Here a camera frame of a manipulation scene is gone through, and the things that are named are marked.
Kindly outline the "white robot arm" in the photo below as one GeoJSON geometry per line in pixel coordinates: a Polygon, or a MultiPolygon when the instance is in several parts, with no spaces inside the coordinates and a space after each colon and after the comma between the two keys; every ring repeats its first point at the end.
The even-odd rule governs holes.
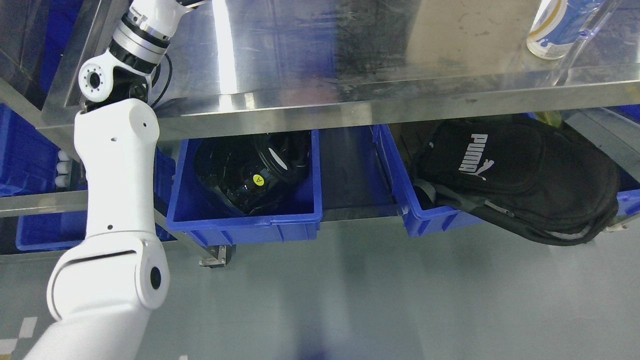
{"type": "Polygon", "coordinates": [[[75,116],[74,146],[87,176],[86,236],[51,273],[46,302],[55,322],[27,360],[133,360],[167,297],[169,265],[154,221],[160,128],[147,96],[181,18],[201,4],[134,0],[107,50],[78,69],[86,104],[75,116]]]}

